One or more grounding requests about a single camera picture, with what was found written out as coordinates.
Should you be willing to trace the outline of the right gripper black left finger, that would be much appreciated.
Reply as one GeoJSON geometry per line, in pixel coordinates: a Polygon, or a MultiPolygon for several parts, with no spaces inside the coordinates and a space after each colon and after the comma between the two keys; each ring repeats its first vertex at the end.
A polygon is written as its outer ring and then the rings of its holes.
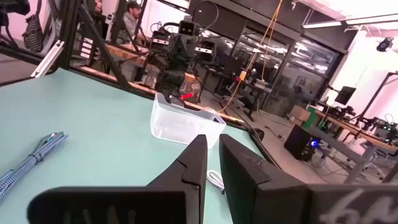
{"type": "Polygon", "coordinates": [[[29,223],[202,223],[208,146],[199,134],[141,187],[57,187],[35,196],[29,223]]]}

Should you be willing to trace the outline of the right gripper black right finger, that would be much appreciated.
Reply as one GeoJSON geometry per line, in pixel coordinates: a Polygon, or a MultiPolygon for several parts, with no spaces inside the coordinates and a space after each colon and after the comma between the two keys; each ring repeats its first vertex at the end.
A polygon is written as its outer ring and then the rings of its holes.
{"type": "Polygon", "coordinates": [[[220,167],[234,223],[397,223],[397,186],[306,184],[227,134],[220,167]]]}

